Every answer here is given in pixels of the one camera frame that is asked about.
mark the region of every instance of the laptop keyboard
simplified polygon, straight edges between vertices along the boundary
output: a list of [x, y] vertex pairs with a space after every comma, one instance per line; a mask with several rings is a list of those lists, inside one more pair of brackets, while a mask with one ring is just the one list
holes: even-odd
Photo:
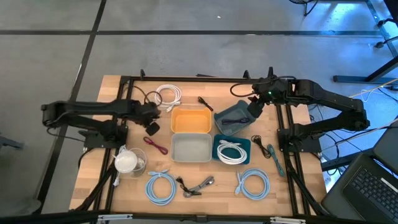
[[389, 218], [398, 223], [398, 194], [385, 184], [380, 177], [374, 176], [362, 167], [349, 184]]

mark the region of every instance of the concrete floor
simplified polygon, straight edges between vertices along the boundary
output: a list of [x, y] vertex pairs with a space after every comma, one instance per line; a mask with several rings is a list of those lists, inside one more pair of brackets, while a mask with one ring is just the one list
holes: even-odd
[[[389, 17], [382, 0], [372, 3], [381, 19]], [[1, 1], [0, 29], [91, 30], [99, 5], [100, 0]], [[302, 13], [302, 6], [288, 1], [108, 0], [99, 29], [377, 30], [363, 2], [322, 1], [308, 17]], [[386, 29], [390, 35], [397, 33], [395, 25], [388, 24]], [[68, 99], [87, 40], [86, 35], [0, 35], [0, 132], [25, 142], [21, 151], [7, 147], [0, 151], [0, 175], [4, 180], [0, 198], [34, 197], [53, 143], [53, 137], [41, 125], [40, 105]], [[373, 47], [381, 40], [378, 36], [97, 36], [78, 100], [94, 101], [103, 75], [137, 75], [144, 69], [150, 76], [202, 73], [241, 77], [247, 69], [252, 77], [261, 77], [269, 66], [277, 75], [308, 78], [326, 90], [350, 96], [373, 86], [334, 83], [332, 76], [366, 76], [388, 62], [392, 58], [389, 49]], [[398, 77], [397, 70], [388, 77]], [[398, 98], [396, 93], [385, 91]], [[373, 93], [364, 105], [372, 128], [398, 114], [396, 102], [384, 95]], [[324, 118], [337, 114], [325, 107], [320, 109]], [[317, 110], [311, 114], [320, 119]], [[337, 133], [343, 138], [350, 136]], [[352, 143], [367, 149], [381, 134], [372, 133]], [[68, 135], [78, 136], [71, 128]], [[321, 138], [321, 144], [326, 148], [332, 141]], [[65, 140], [45, 213], [67, 211], [81, 148], [81, 143]], [[341, 156], [358, 151], [349, 144], [342, 144], [340, 150]], [[330, 159], [336, 157], [335, 149], [323, 153]]]

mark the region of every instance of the light blue cable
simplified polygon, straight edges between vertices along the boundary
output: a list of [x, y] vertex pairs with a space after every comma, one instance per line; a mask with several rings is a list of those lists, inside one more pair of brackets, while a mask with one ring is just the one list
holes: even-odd
[[[149, 200], [155, 205], [163, 206], [169, 204], [173, 200], [175, 192], [177, 191], [177, 183], [175, 182], [175, 179], [172, 175], [166, 174], [167, 171], [168, 170], [163, 170], [162, 172], [154, 172], [154, 171], [148, 172], [148, 174], [151, 175], [152, 177], [148, 180], [148, 182], [145, 185], [145, 194], [147, 195]], [[170, 184], [172, 185], [172, 192], [166, 198], [158, 198], [154, 193], [154, 183], [159, 177], [166, 178], [167, 180], [170, 181]]]
[[279, 175], [280, 175], [281, 177], [285, 177], [284, 169], [283, 169], [282, 166], [280, 165], [280, 163], [279, 163], [279, 161], [278, 161], [278, 157], [276, 157], [274, 147], [273, 147], [271, 144], [268, 144], [267, 150], [269, 151], [269, 153], [271, 154], [272, 158], [273, 158], [274, 161], [275, 161], [275, 165], [276, 165], [276, 168], [278, 169]]
[[[259, 176], [264, 181], [264, 190], [262, 190], [262, 192], [259, 194], [252, 194], [244, 187], [244, 181], [251, 175]], [[266, 197], [267, 194], [269, 193], [269, 188], [270, 188], [269, 179], [268, 175], [264, 171], [257, 168], [252, 168], [244, 171], [242, 176], [240, 176], [239, 172], [237, 172], [237, 176], [238, 176], [239, 185], [236, 187], [235, 195], [237, 195], [238, 193], [240, 193], [240, 191], [242, 191], [242, 193], [247, 198], [250, 198], [252, 200], [261, 200], [264, 197]]]

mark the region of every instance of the black laptop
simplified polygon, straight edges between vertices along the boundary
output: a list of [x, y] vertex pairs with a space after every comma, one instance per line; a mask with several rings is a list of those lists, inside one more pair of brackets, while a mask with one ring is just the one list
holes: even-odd
[[[360, 154], [322, 200], [340, 218], [398, 224], [398, 128], [388, 129], [373, 148]], [[381, 167], [375, 160], [391, 172]]]

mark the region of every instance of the black clip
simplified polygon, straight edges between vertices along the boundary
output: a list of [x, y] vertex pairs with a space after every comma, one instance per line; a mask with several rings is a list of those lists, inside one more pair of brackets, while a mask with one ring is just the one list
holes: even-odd
[[250, 75], [249, 75], [249, 71], [245, 70], [243, 73], [243, 78], [249, 80], [250, 79]]
[[144, 69], [141, 69], [141, 71], [139, 72], [139, 77], [141, 80], [144, 80], [144, 76], [145, 76], [145, 72]]

